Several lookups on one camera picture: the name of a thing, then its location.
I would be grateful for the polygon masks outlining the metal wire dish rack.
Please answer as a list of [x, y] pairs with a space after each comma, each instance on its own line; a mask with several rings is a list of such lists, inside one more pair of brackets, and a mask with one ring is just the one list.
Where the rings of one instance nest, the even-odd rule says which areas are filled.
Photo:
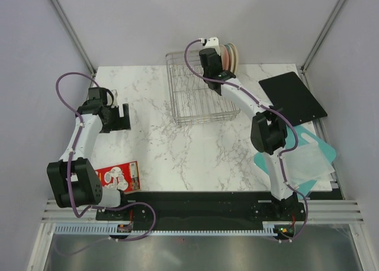
[[178, 126], [232, 120], [240, 112], [188, 69], [183, 51], [168, 53], [165, 59], [171, 111]]

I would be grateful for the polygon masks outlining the pink and cream plate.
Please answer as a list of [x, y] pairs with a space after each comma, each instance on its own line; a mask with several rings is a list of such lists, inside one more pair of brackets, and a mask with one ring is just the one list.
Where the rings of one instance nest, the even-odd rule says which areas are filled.
[[231, 64], [230, 64], [230, 56], [228, 49], [225, 45], [221, 45], [221, 59], [222, 59], [222, 64], [223, 64], [223, 69], [224, 70], [230, 70]]

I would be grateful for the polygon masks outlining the green and cream plate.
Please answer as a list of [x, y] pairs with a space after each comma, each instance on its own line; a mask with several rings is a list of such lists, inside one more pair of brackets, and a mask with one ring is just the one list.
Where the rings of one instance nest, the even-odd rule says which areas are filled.
[[232, 43], [232, 46], [234, 48], [234, 54], [235, 54], [235, 71], [234, 73], [236, 74], [239, 66], [239, 52], [237, 50], [237, 47]]

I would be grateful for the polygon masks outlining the blue and cream plate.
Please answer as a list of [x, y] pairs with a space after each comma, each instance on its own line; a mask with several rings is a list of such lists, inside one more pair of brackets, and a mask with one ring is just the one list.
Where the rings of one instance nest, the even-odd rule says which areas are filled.
[[233, 46], [232, 43], [229, 43], [228, 45], [230, 47], [230, 62], [231, 62], [230, 71], [232, 73], [235, 73], [236, 72], [236, 53], [235, 53], [235, 47]]

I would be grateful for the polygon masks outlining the watermelon pattern plate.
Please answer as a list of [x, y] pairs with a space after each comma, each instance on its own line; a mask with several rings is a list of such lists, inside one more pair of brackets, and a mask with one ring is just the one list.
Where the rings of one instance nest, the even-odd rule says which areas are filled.
[[219, 45], [219, 50], [220, 50], [220, 57], [221, 57], [221, 59], [223, 58], [223, 47], [221, 46], [221, 45]]

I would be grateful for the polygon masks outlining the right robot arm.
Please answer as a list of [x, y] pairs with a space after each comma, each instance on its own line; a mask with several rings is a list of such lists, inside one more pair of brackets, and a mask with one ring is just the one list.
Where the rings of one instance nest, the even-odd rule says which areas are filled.
[[262, 153], [271, 187], [272, 200], [266, 204], [263, 215], [284, 220], [295, 214], [298, 204], [296, 192], [285, 174], [283, 152], [289, 121], [280, 108], [260, 101], [243, 87], [239, 79], [222, 68], [221, 56], [214, 48], [199, 52], [203, 68], [203, 80], [219, 95], [230, 99], [251, 119], [250, 140], [254, 148]]

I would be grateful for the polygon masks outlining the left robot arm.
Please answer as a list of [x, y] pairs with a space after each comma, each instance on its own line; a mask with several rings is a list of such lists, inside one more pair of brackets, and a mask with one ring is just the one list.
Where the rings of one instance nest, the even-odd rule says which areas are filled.
[[129, 106], [119, 105], [117, 97], [115, 89], [93, 87], [78, 109], [63, 101], [76, 117], [75, 128], [60, 159], [48, 164], [47, 175], [57, 205], [71, 208], [76, 218], [82, 218], [91, 208], [109, 209], [118, 220], [130, 213], [129, 204], [122, 200], [124, 188], [102, 186], [90, 162], [100, 134], [131, 128]]

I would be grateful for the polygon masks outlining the red instruction card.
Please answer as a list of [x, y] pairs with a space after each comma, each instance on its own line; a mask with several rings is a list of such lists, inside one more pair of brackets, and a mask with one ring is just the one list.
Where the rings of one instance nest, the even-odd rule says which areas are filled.
[[136, 161], [97, 169], [96, 174], [103, 187], [121, 190], [125, 194], [141, 189], [139, 168]]

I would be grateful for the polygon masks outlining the black square mat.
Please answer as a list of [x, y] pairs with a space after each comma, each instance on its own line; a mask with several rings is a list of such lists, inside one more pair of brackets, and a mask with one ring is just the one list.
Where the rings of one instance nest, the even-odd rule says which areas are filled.
[[260, 80], [259, 85], [271, 103], [283, 109], [283, 116], [293, 126], [327, 117], [327, 112], [295, 72]]

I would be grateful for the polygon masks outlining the teal cutting mat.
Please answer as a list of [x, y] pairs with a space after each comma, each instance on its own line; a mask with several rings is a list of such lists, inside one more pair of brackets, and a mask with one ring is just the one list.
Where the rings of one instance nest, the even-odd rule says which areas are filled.
[[[312, 132], [304, 128], [302, 125], [298, 125], [295, 127], [297, 136], [298, 136], [298, 147], [303, 146], [305, 144], [309, 143], [316, 143], [327, 160], [332, 165], [333, 161], [335, 160], [337, 153], [336, 150], [325, 143], [322, 139], [318, 138], [316, 135], [314, 135]], [[331, 190], [331, 181], [315, 181], [310, 180], [307, 182], [304, 182], [302, 184], [296, 184], [292, 183], [291, 185], [298, 189], [301, 193], [307, 195], [309, 192], [312, 191], [329, 191]]]

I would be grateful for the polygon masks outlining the left aluminium frame post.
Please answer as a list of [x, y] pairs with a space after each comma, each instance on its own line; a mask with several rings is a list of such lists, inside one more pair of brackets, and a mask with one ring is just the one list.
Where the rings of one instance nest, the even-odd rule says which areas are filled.
[[71, 42], [75, 46], [76, 51], [80, 55], [82, 61], [84, 62], [86, 68], [90, 72], [92, 76], [95, 76], [96, 74], [96, 68], [91, 62], [91, 59], [89, 58], [86, 50], [83, 47], [83, 44], [81, 43], [73, 25], [71, 24], [69, 17], [67, 16], [65, 10], [62, 7], [62, 4], [59, 0], [48, 0], [54, 9], [54, 12], [56, 13], [58, 19], [60, 20], [61, 24], [63, 25], [63, 28], [67, 32]]

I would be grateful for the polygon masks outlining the aluminium frame post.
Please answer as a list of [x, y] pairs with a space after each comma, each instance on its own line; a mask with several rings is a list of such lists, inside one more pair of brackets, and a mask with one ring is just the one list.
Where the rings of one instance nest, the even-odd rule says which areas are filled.
[[338, 19], [339, 14], [342, 12], [345, 4], [348, 0], [337, 0], [334, 4], [334, 7], [332, 8], [327, 20], [325, 21], [319, 35], [316, 38], [316, 41], [314, 42], [311, 50], [309, 51], [308, 55], [306, 56], [306, 59], [300, 66], [300, 71], [304, 75], [310, 65], [312, 64], [314, 58], [316, 57], [316, 54], [321, 49], [323, 43], [325, 42], [325, 39], [327, 38], [328, 34], [332, 30], [332, 27], [334, 26], [336, 20]]
[[84, 62], [86, 68], [90, 72], [92, 76], [95, 76], [96, 74], [96, 68], [91, 62], [91, 59], [89, 58], [86, 50], [83, 47], [83, 44], [81, 43], [73, 25], [71, 24], [69, 17], [67, 16], [65, 10], [62, 7], [62, 4], [59, 0], [48, 0], [54, 9], [54, 12], [56, 13], [58, 19], [60, 20], [61, 24], [63, 25], [63, 28], [67, 32], [71, 42], [75, 46], [76, 51], [80, 55], [82, 61]]

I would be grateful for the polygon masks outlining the right aluminium frame post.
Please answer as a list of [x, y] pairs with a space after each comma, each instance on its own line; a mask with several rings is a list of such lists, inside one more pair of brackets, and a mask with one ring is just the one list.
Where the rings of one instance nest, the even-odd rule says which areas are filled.
[[306, 59], [300, 66], [300, 71], [304, 75], [310, 65], [312, 64], [314, 58], [316, 57], [316, 54], [321, 49], [323, 43], [325, 42], [325, 39], [327, 38], [328, 34], [332, 30], [332, 27], [334, 26], [336, 20], [338, 19], [339, 14], [342, 12], [345, 4], [348, 0], [337, 0], [334, 4], [334, 7], [332, 8], [327, 20], [325, 21], [319, 35], [316, 38], [316, 41], [314, 42], [311, 50], [309, 51], [308, 55], [306, 56]]

